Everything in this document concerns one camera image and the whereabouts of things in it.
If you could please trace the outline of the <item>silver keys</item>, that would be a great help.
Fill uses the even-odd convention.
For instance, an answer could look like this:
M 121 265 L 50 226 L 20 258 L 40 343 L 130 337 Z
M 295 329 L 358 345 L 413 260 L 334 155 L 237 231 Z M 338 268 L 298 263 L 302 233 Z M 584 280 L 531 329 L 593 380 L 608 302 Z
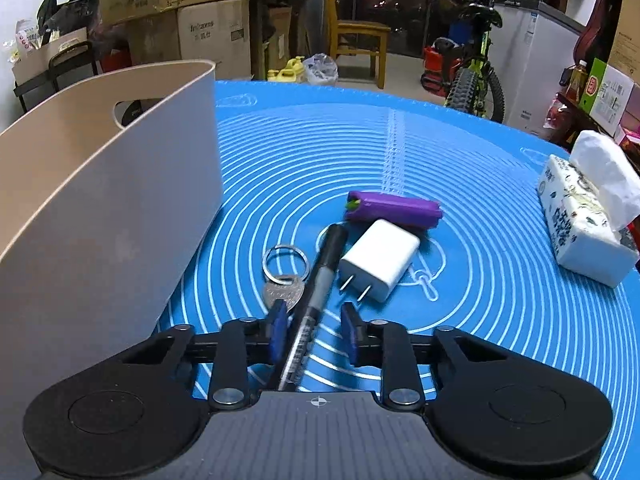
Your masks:
M 284 254 L 302 260 L 304 272 L 302 274 L 273 274 L 269 269 L 270 261 Z M 288 315 L 292 315 L 299 300 L 303 297 L 310 270 L 308 257 L 295 245 L 277 244 L 269 248 L 262 256 L 262 275 L 265 278 L 265 284 L 262 286 L 262 302 L 265 307 L 271 309 L 278 301 L 282 301 L 286 305 Z

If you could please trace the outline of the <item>black marker pen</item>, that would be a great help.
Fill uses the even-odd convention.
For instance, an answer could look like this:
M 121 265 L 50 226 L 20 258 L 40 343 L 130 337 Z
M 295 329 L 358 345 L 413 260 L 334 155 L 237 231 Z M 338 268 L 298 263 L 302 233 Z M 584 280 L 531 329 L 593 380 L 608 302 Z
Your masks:
M 347 239 L 348 231 L 341 224 L 331 224 L 324 234 L 303 297 L 294 310 L 291 333 L 285 346 L 286 353 L 271 377 L 271 388 L 274 390 L 294 391 L 302 378 L 306 356 L 329 301 Z

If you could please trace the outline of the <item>beige plastic storage bin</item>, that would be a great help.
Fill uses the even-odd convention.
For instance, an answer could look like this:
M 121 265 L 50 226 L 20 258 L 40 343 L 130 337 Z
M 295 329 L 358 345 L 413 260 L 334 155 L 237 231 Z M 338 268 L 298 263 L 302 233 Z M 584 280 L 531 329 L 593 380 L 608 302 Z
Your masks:
M 209 61 L 72 84 L 1 136 L 1 474 L 29 402 L 151 333 L 222 202 Z

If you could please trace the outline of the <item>white usb charger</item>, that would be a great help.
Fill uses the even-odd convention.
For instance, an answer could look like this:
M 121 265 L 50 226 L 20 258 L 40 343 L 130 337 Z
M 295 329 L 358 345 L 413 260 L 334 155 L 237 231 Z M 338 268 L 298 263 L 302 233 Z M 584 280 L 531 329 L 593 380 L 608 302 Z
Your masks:
M 419 237 L 400 226 L 375 220 L 338 264 L 340 291 L 351 287 L 358 292 L 358 302 L 369 298 L 382 304 L 407 271 L 420 244 Z

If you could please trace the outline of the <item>purple folded object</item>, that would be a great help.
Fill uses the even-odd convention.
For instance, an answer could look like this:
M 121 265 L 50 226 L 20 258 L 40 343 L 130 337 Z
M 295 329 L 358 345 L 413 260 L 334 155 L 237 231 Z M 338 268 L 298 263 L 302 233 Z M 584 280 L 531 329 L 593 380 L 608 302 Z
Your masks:
M 350 191 L 345 218 L 349 221 L 386 220 L 398 226 L 428 230 L 444 218 L 439 203 L 423 198 L 404 197 L 380 192 Z

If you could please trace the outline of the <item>blue silicone baking mat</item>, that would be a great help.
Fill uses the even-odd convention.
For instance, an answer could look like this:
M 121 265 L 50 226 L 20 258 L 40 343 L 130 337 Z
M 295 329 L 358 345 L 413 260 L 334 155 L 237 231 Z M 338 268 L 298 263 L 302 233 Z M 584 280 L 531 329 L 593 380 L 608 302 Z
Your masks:
M 303 270 L 352 191 L 434 200 L 438 226 L 385 302 L 334 292 L 302 380 L 306 391 L 378 390 L 350 366 L 340 307 L 413 334 L 445 324 L 565 370 L 600 388 L 614 412 L 596 474 L 639 474 L 639 275 L 609 288 L 560 268 L 537 194 L 553 144 L 385 93 L 221 81 L 215 87 L 224 202 L 170 297 L 160 330 L 210 333 L 265 312 L 270 270 Z

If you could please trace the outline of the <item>white tissue pack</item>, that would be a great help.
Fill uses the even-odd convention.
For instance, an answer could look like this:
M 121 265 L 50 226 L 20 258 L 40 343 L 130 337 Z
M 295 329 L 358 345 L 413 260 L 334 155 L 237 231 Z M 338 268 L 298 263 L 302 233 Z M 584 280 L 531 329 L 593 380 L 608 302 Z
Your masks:
M 614 288 L 639 261 L 629 226 L 639 218 L 639 176 L 606 134 L 579 133 L 568 159 L 551 155 L 538 197 L 559 266 Z

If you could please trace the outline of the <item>clear plastic bag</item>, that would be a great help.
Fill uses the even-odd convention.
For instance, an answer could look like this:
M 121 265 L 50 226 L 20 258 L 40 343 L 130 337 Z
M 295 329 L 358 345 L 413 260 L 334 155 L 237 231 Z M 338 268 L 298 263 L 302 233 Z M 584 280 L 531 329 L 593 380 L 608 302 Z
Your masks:
M 312 86 L 335 86 L 338 67 L 334 59 L 324 53 L 311 55 L 303 60 L 305 79 Z

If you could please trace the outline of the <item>yellow oil jug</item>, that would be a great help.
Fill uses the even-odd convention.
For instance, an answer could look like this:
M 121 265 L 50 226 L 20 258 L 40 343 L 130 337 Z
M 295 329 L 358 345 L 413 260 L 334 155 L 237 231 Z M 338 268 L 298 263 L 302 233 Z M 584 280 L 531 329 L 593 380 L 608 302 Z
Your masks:
M 267 80 L 270 82 L 285 82 L 286 84 L 299 84 L 306 80 L 304 58 L 296 56 L 286 62 L 285 68 L 280 70 L 268 70 Z

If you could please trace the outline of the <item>wooden chair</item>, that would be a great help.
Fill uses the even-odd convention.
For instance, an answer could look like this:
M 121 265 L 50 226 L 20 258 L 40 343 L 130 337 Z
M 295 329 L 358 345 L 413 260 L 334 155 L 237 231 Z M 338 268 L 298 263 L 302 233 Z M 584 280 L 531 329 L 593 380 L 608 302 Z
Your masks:
M 326 11 L 326 42 L 329 56 L 337 60 L 341 55 L 367 55 L 370 60 L 370 76 L 376 86 L 383 89 L 386 83 L 386 61 L 390 28 L 377 22 L 340 20 L 337 16 L 336 0 L 323 0 Z M 344 40 L 347 36 L 358 39 L 374 39 L 373 47 L 350 46 Z

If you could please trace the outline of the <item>large stacked cardboard box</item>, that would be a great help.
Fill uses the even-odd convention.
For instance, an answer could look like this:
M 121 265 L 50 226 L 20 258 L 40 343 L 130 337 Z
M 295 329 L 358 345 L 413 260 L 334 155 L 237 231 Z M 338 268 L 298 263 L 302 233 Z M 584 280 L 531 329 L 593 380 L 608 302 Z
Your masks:
M 220 0 L 185 6 L 126 24 L 136 65 L 209 60 L 219 80 L 250 80 L 248 0 Z

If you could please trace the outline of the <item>black shelf rack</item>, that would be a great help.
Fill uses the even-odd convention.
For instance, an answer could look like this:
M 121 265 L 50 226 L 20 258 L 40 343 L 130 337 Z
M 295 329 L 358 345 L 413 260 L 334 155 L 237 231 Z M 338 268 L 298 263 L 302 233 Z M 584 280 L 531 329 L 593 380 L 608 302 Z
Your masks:
M 24 99 L 26 93 L 44 84 L 50 84 L 53 92 L 58 92 L 58 90 L 60 90 L 58 78 L 86 65 L 91 66 L 93 76 L 99 75 L 96 52 L 94 52 L 93 45 L 88 40 L 78 42 L 78 44 L 73 44 L 63 49 L 50 59 L 47 68 L 42 73 L 29 77 L 22 84 L 14 84 L 14 94 L 21 104 L 22 112 L 24 114 L 28 112 Z

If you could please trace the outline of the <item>green white carton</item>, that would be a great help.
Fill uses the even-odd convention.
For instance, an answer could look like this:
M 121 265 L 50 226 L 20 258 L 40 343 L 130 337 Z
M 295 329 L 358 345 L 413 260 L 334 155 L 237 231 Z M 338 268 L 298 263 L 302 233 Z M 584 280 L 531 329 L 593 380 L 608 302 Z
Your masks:
M 639 86 L 598 58 L 593 60 L 579 107 L 611 136 L 618 128 L 639 131 Z

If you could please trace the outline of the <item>green black bicycle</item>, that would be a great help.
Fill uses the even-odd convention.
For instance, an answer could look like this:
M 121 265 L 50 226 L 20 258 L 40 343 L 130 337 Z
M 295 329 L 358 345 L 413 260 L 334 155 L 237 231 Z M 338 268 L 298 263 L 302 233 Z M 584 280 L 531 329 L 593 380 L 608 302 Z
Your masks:
M 444 1 L 432 0 L 428 6 Z M 496 5 L 506 0 L 448 1 L 451 2 L 448 18 L 454 24 L 469 26 L 470 36 L 463 44 L 438 37 L 426 46 L 435 48 L 441 54 L 451 53 L 462 59 L 448 96 L 444 98 L 445 106 L 500 124 L 506 114 L 506 102 L 498 75 L 489 61 L 489 48 L 490 32 L 503 25 Z

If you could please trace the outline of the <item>white chest freezer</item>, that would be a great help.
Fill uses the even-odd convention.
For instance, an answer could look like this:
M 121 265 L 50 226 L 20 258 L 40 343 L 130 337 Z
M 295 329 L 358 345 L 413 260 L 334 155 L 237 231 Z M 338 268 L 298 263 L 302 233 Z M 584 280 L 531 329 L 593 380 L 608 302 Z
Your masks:
M 537 0 L 496 6 L 503 25 L 491 31 L 489 58 L 502 85 L 503 123 L 543 139 L 548 109 L 560 79 L 574 64 L 584 26 Z

